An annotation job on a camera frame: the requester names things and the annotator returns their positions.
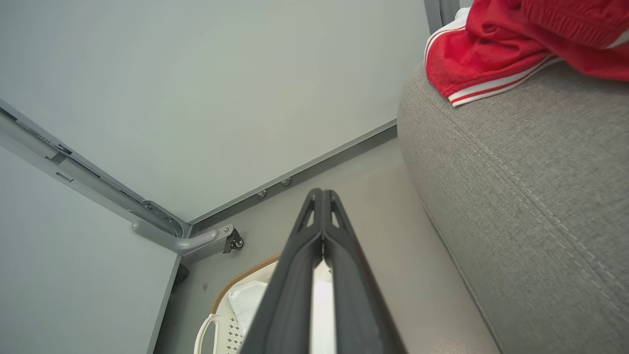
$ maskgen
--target sofa cushion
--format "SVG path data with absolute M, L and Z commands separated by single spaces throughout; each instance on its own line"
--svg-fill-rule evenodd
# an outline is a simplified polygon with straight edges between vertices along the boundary
M 398 135 L 497 344 L 629 352 L 629 85 L 566 64 L 452 108 L 418 67 Z

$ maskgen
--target light gray panel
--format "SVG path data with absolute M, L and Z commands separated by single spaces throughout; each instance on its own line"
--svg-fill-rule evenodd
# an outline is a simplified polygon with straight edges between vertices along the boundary
M 0 147 L 0 352 L 146 353 L 178 257 Z
M 395 119 L 422 0 L 4 0 L 0 98 L 185 221 Z

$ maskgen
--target metal frame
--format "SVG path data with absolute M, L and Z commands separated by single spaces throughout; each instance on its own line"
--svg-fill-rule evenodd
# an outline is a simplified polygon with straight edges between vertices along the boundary
M 132 223 L 133 230 L 165 248 L 187 256 L 210 244 L 240 235 L 229 224 L 190 238 L 192 226 L 133 193 L 71 151 L 59 140 L 0 100 L 0 145 L 61 183 L 87 196 Z M 235 244 L 226 251 L 242 247 Z

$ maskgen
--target white fabric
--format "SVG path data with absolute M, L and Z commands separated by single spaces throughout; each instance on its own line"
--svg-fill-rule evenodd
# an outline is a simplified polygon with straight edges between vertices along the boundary
M 253 281 L 230 291 L 228 298 L 243 338 L 251 327 L 255 311 L 258 309 L 260 301 L 262 301 L 265 290 L 267 290 L 266 283 Z

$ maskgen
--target white stripe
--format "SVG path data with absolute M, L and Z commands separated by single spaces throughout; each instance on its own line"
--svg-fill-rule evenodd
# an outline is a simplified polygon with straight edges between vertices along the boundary
M 511 75 L 511 76 L 507 76 L 507 77 L 503 77 L 501 79 L 496 79 L 496 80 L 492 80 L 492 81 L 487 81 L 486 83 L 482 83 L 482 84 L 477 84 L 474 86 L 470 86 L 468 88 L 464 88 L 460 91 L 457 91 L 453 94 L 451 94 L 450 96 L 448 96 L 448 100 L 453 101 L 456 100 L 459 97 L 463 97 L 463 96 L 467 96 L 468 94 L 471 93 L 475 93 L 475 92 L 479 92 L 479 91 L 484 91 L 486 89 L 491 89 L 491 88 L 497 88 L 498 86 L 502 86 L 508 83 L 511 83 L 515 80 L 519 80 L 523 77 L 525 77 L 526 75 L 528 75 L 528 73 L 533 72 L 537 69 L 539 69 L 539 66 L 542 65 L 542 63 L 547 60 L 549 57 L 551 57 L 551 55 L 546 56 L 544 59 L 540 60 L 540 62 L 530 68 L 527 69 L 523 72 L 519 72 L 517 74 Z
M 555 59 L 553 59 L 553 60 L 549 61 L 548 63 L 546 63 L 546 64 L 544 64 L 544 65 L 542 65 L 542 66 L 538 67 L 537 69 L 535 69 L 535 68 L 534 68 L 534 69 L 535 69 L 535 71 L 531 74 L 531 76 L 533 76 L 533 75 L 534 75 L 534 73 L 536 73 L 536 72 L 538 72 L 538 71 L 542 70 L 543 68 L 545 68 L 545 67 L 547 67 L 547 66 L 549 66 L 549 65 L 552 65 L 552 64 L 554 64 L 554 63 L 561 62 L 561 61 L 563 61 L 563 59 L 561 59 L 561 58 L 555 58 Z M 520 82 L 514 83 L 513 85 L 510 85 L 510 86 L 507 86 L 507 87 L 504 87 L 504 88 L 501 88 L 501 89 L 497 89 L 497 90 L 495 90 L 495 91 L 491 91 L 491 92 L 487 92 L 487 93 L 479 94 L 479 95 L 476 95 L 476 96 L 472 96 L 472 97 L 465 98 L 465 99 L 460 100 L 460 101 L 456 101 L 455 103 L 452 103 L 452 106 L 453 106 L 453 107 L 460 106 L 460 105 L 463 105 L 464 103 L 470 103 L 470 102 L 473 102 L 473 101 L 479 100 L 479 99 L 481 99 L 481 98 L 490 97 L 490 96 L 497 95 L 497 94 L 499 94 L 499 93 L 503 93 L 503 92 L 509 91 L 509 90 L 511 90 L 512 88 L 516 87 L 517 85 L 519 85 L 519 84 L 521 84 L 521 83 L 525 82 L 527 79 L 524 79 L 524 80 L 522 80 L 522 81 L 520 81 Z M 495 87 L 498 87 L 498 86 L 500 86 L 500 85 L 504 85 L 504 84 L 506 84 L 506 83 L 501 83 L 501 84 L 497 84 L 497 85 L 492 85 L 491 87 L 488 87 L 488 88 L 495 88 Z
M 430 47 L 432 47 L 433 43 L 435 43 L 435 40 L 439 36 L 443 35 L 446 31 L 451 31 L 461 26 L 465 26 L 466 23 L 467 23 L 467 13 L 465 14 L 465 16 L 461 16 L 460 18 L 457 18 L 456 20 L 450 22 L 449 24 L 439 28 L 435 33 L 432 34 L 432 36 L 428 38 L 428 41 L 426 42 L 426 47 L 424 48 L 424 53 L 426 54 L 426 56 L 424 57 L 424 66 L 426 66 L 426 57 L 428 57 L 428 53 L 430 53 Z
M 614 43 L 610 44 L 609 46 L 607 46 L 607 48 L 605 49 L 609 49 L 609 48 L 613 48 L 613 47 L 617 47 L 621 44 L 627 43 L 629 42 L 629 30 L 624 31 L 620 37 L 618 37 L 618 39 L 616 39 L 614 41 Z

